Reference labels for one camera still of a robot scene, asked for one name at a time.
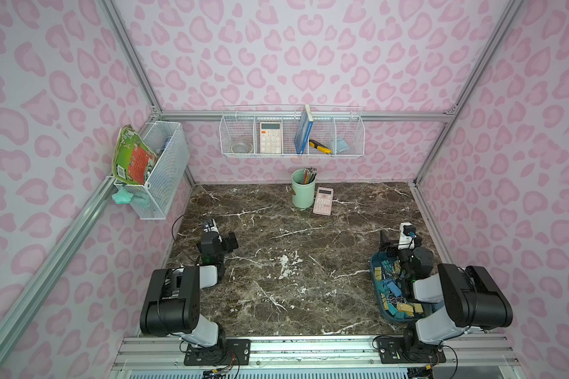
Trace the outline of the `teal plastic storage box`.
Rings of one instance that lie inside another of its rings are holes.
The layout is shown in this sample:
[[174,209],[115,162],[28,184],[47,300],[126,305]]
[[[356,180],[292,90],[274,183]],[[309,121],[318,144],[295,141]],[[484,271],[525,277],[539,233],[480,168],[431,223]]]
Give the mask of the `teal plastic storage box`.
[[395,258],[375,253],[369,262],[371,280],[381,316],[388,322],[412,323],[436,312],[439,304],[409,301],[403,294]]

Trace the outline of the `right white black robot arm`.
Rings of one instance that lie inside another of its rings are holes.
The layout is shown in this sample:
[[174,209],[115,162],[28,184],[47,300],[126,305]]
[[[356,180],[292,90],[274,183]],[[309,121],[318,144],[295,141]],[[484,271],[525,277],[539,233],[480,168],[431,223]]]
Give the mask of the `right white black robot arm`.
[[433,252],[418,246],[397,256],[402,295],[423,310],[404,332],[403,352],[431,354],[471,328],[489,331],[512,324],[512,306],[485,267],[441,263],[433,275],[427,267]]

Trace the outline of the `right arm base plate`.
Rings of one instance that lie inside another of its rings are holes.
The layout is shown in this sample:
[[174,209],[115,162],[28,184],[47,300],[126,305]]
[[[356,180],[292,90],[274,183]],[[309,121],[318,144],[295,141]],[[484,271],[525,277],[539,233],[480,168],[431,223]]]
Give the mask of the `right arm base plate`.
[[371,345],[379,353],[382,364],[436,365],[447,361],[439,347],[425,344],[408,347],[403,337],[377,336]]

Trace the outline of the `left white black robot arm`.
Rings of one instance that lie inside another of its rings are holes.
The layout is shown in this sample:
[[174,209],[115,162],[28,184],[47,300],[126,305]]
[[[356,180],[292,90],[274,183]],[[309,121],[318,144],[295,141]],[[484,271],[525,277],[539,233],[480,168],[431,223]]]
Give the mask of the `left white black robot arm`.
[[226,254],[239,247],[233,232],[204,232],[198,243],[197,265],[153,271],[140,316],[140,328],[149,336],[177,336],[194,348],[225,349],[220,325],[201,314],[201,290],[224,277]]

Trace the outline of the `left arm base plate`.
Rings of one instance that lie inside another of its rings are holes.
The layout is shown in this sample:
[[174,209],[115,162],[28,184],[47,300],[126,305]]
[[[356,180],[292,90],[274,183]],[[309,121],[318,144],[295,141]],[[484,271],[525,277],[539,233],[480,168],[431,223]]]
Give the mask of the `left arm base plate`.
[[184,366],[248,366],[251,340],[227,339],[224,347],[192,347],[185,350]]

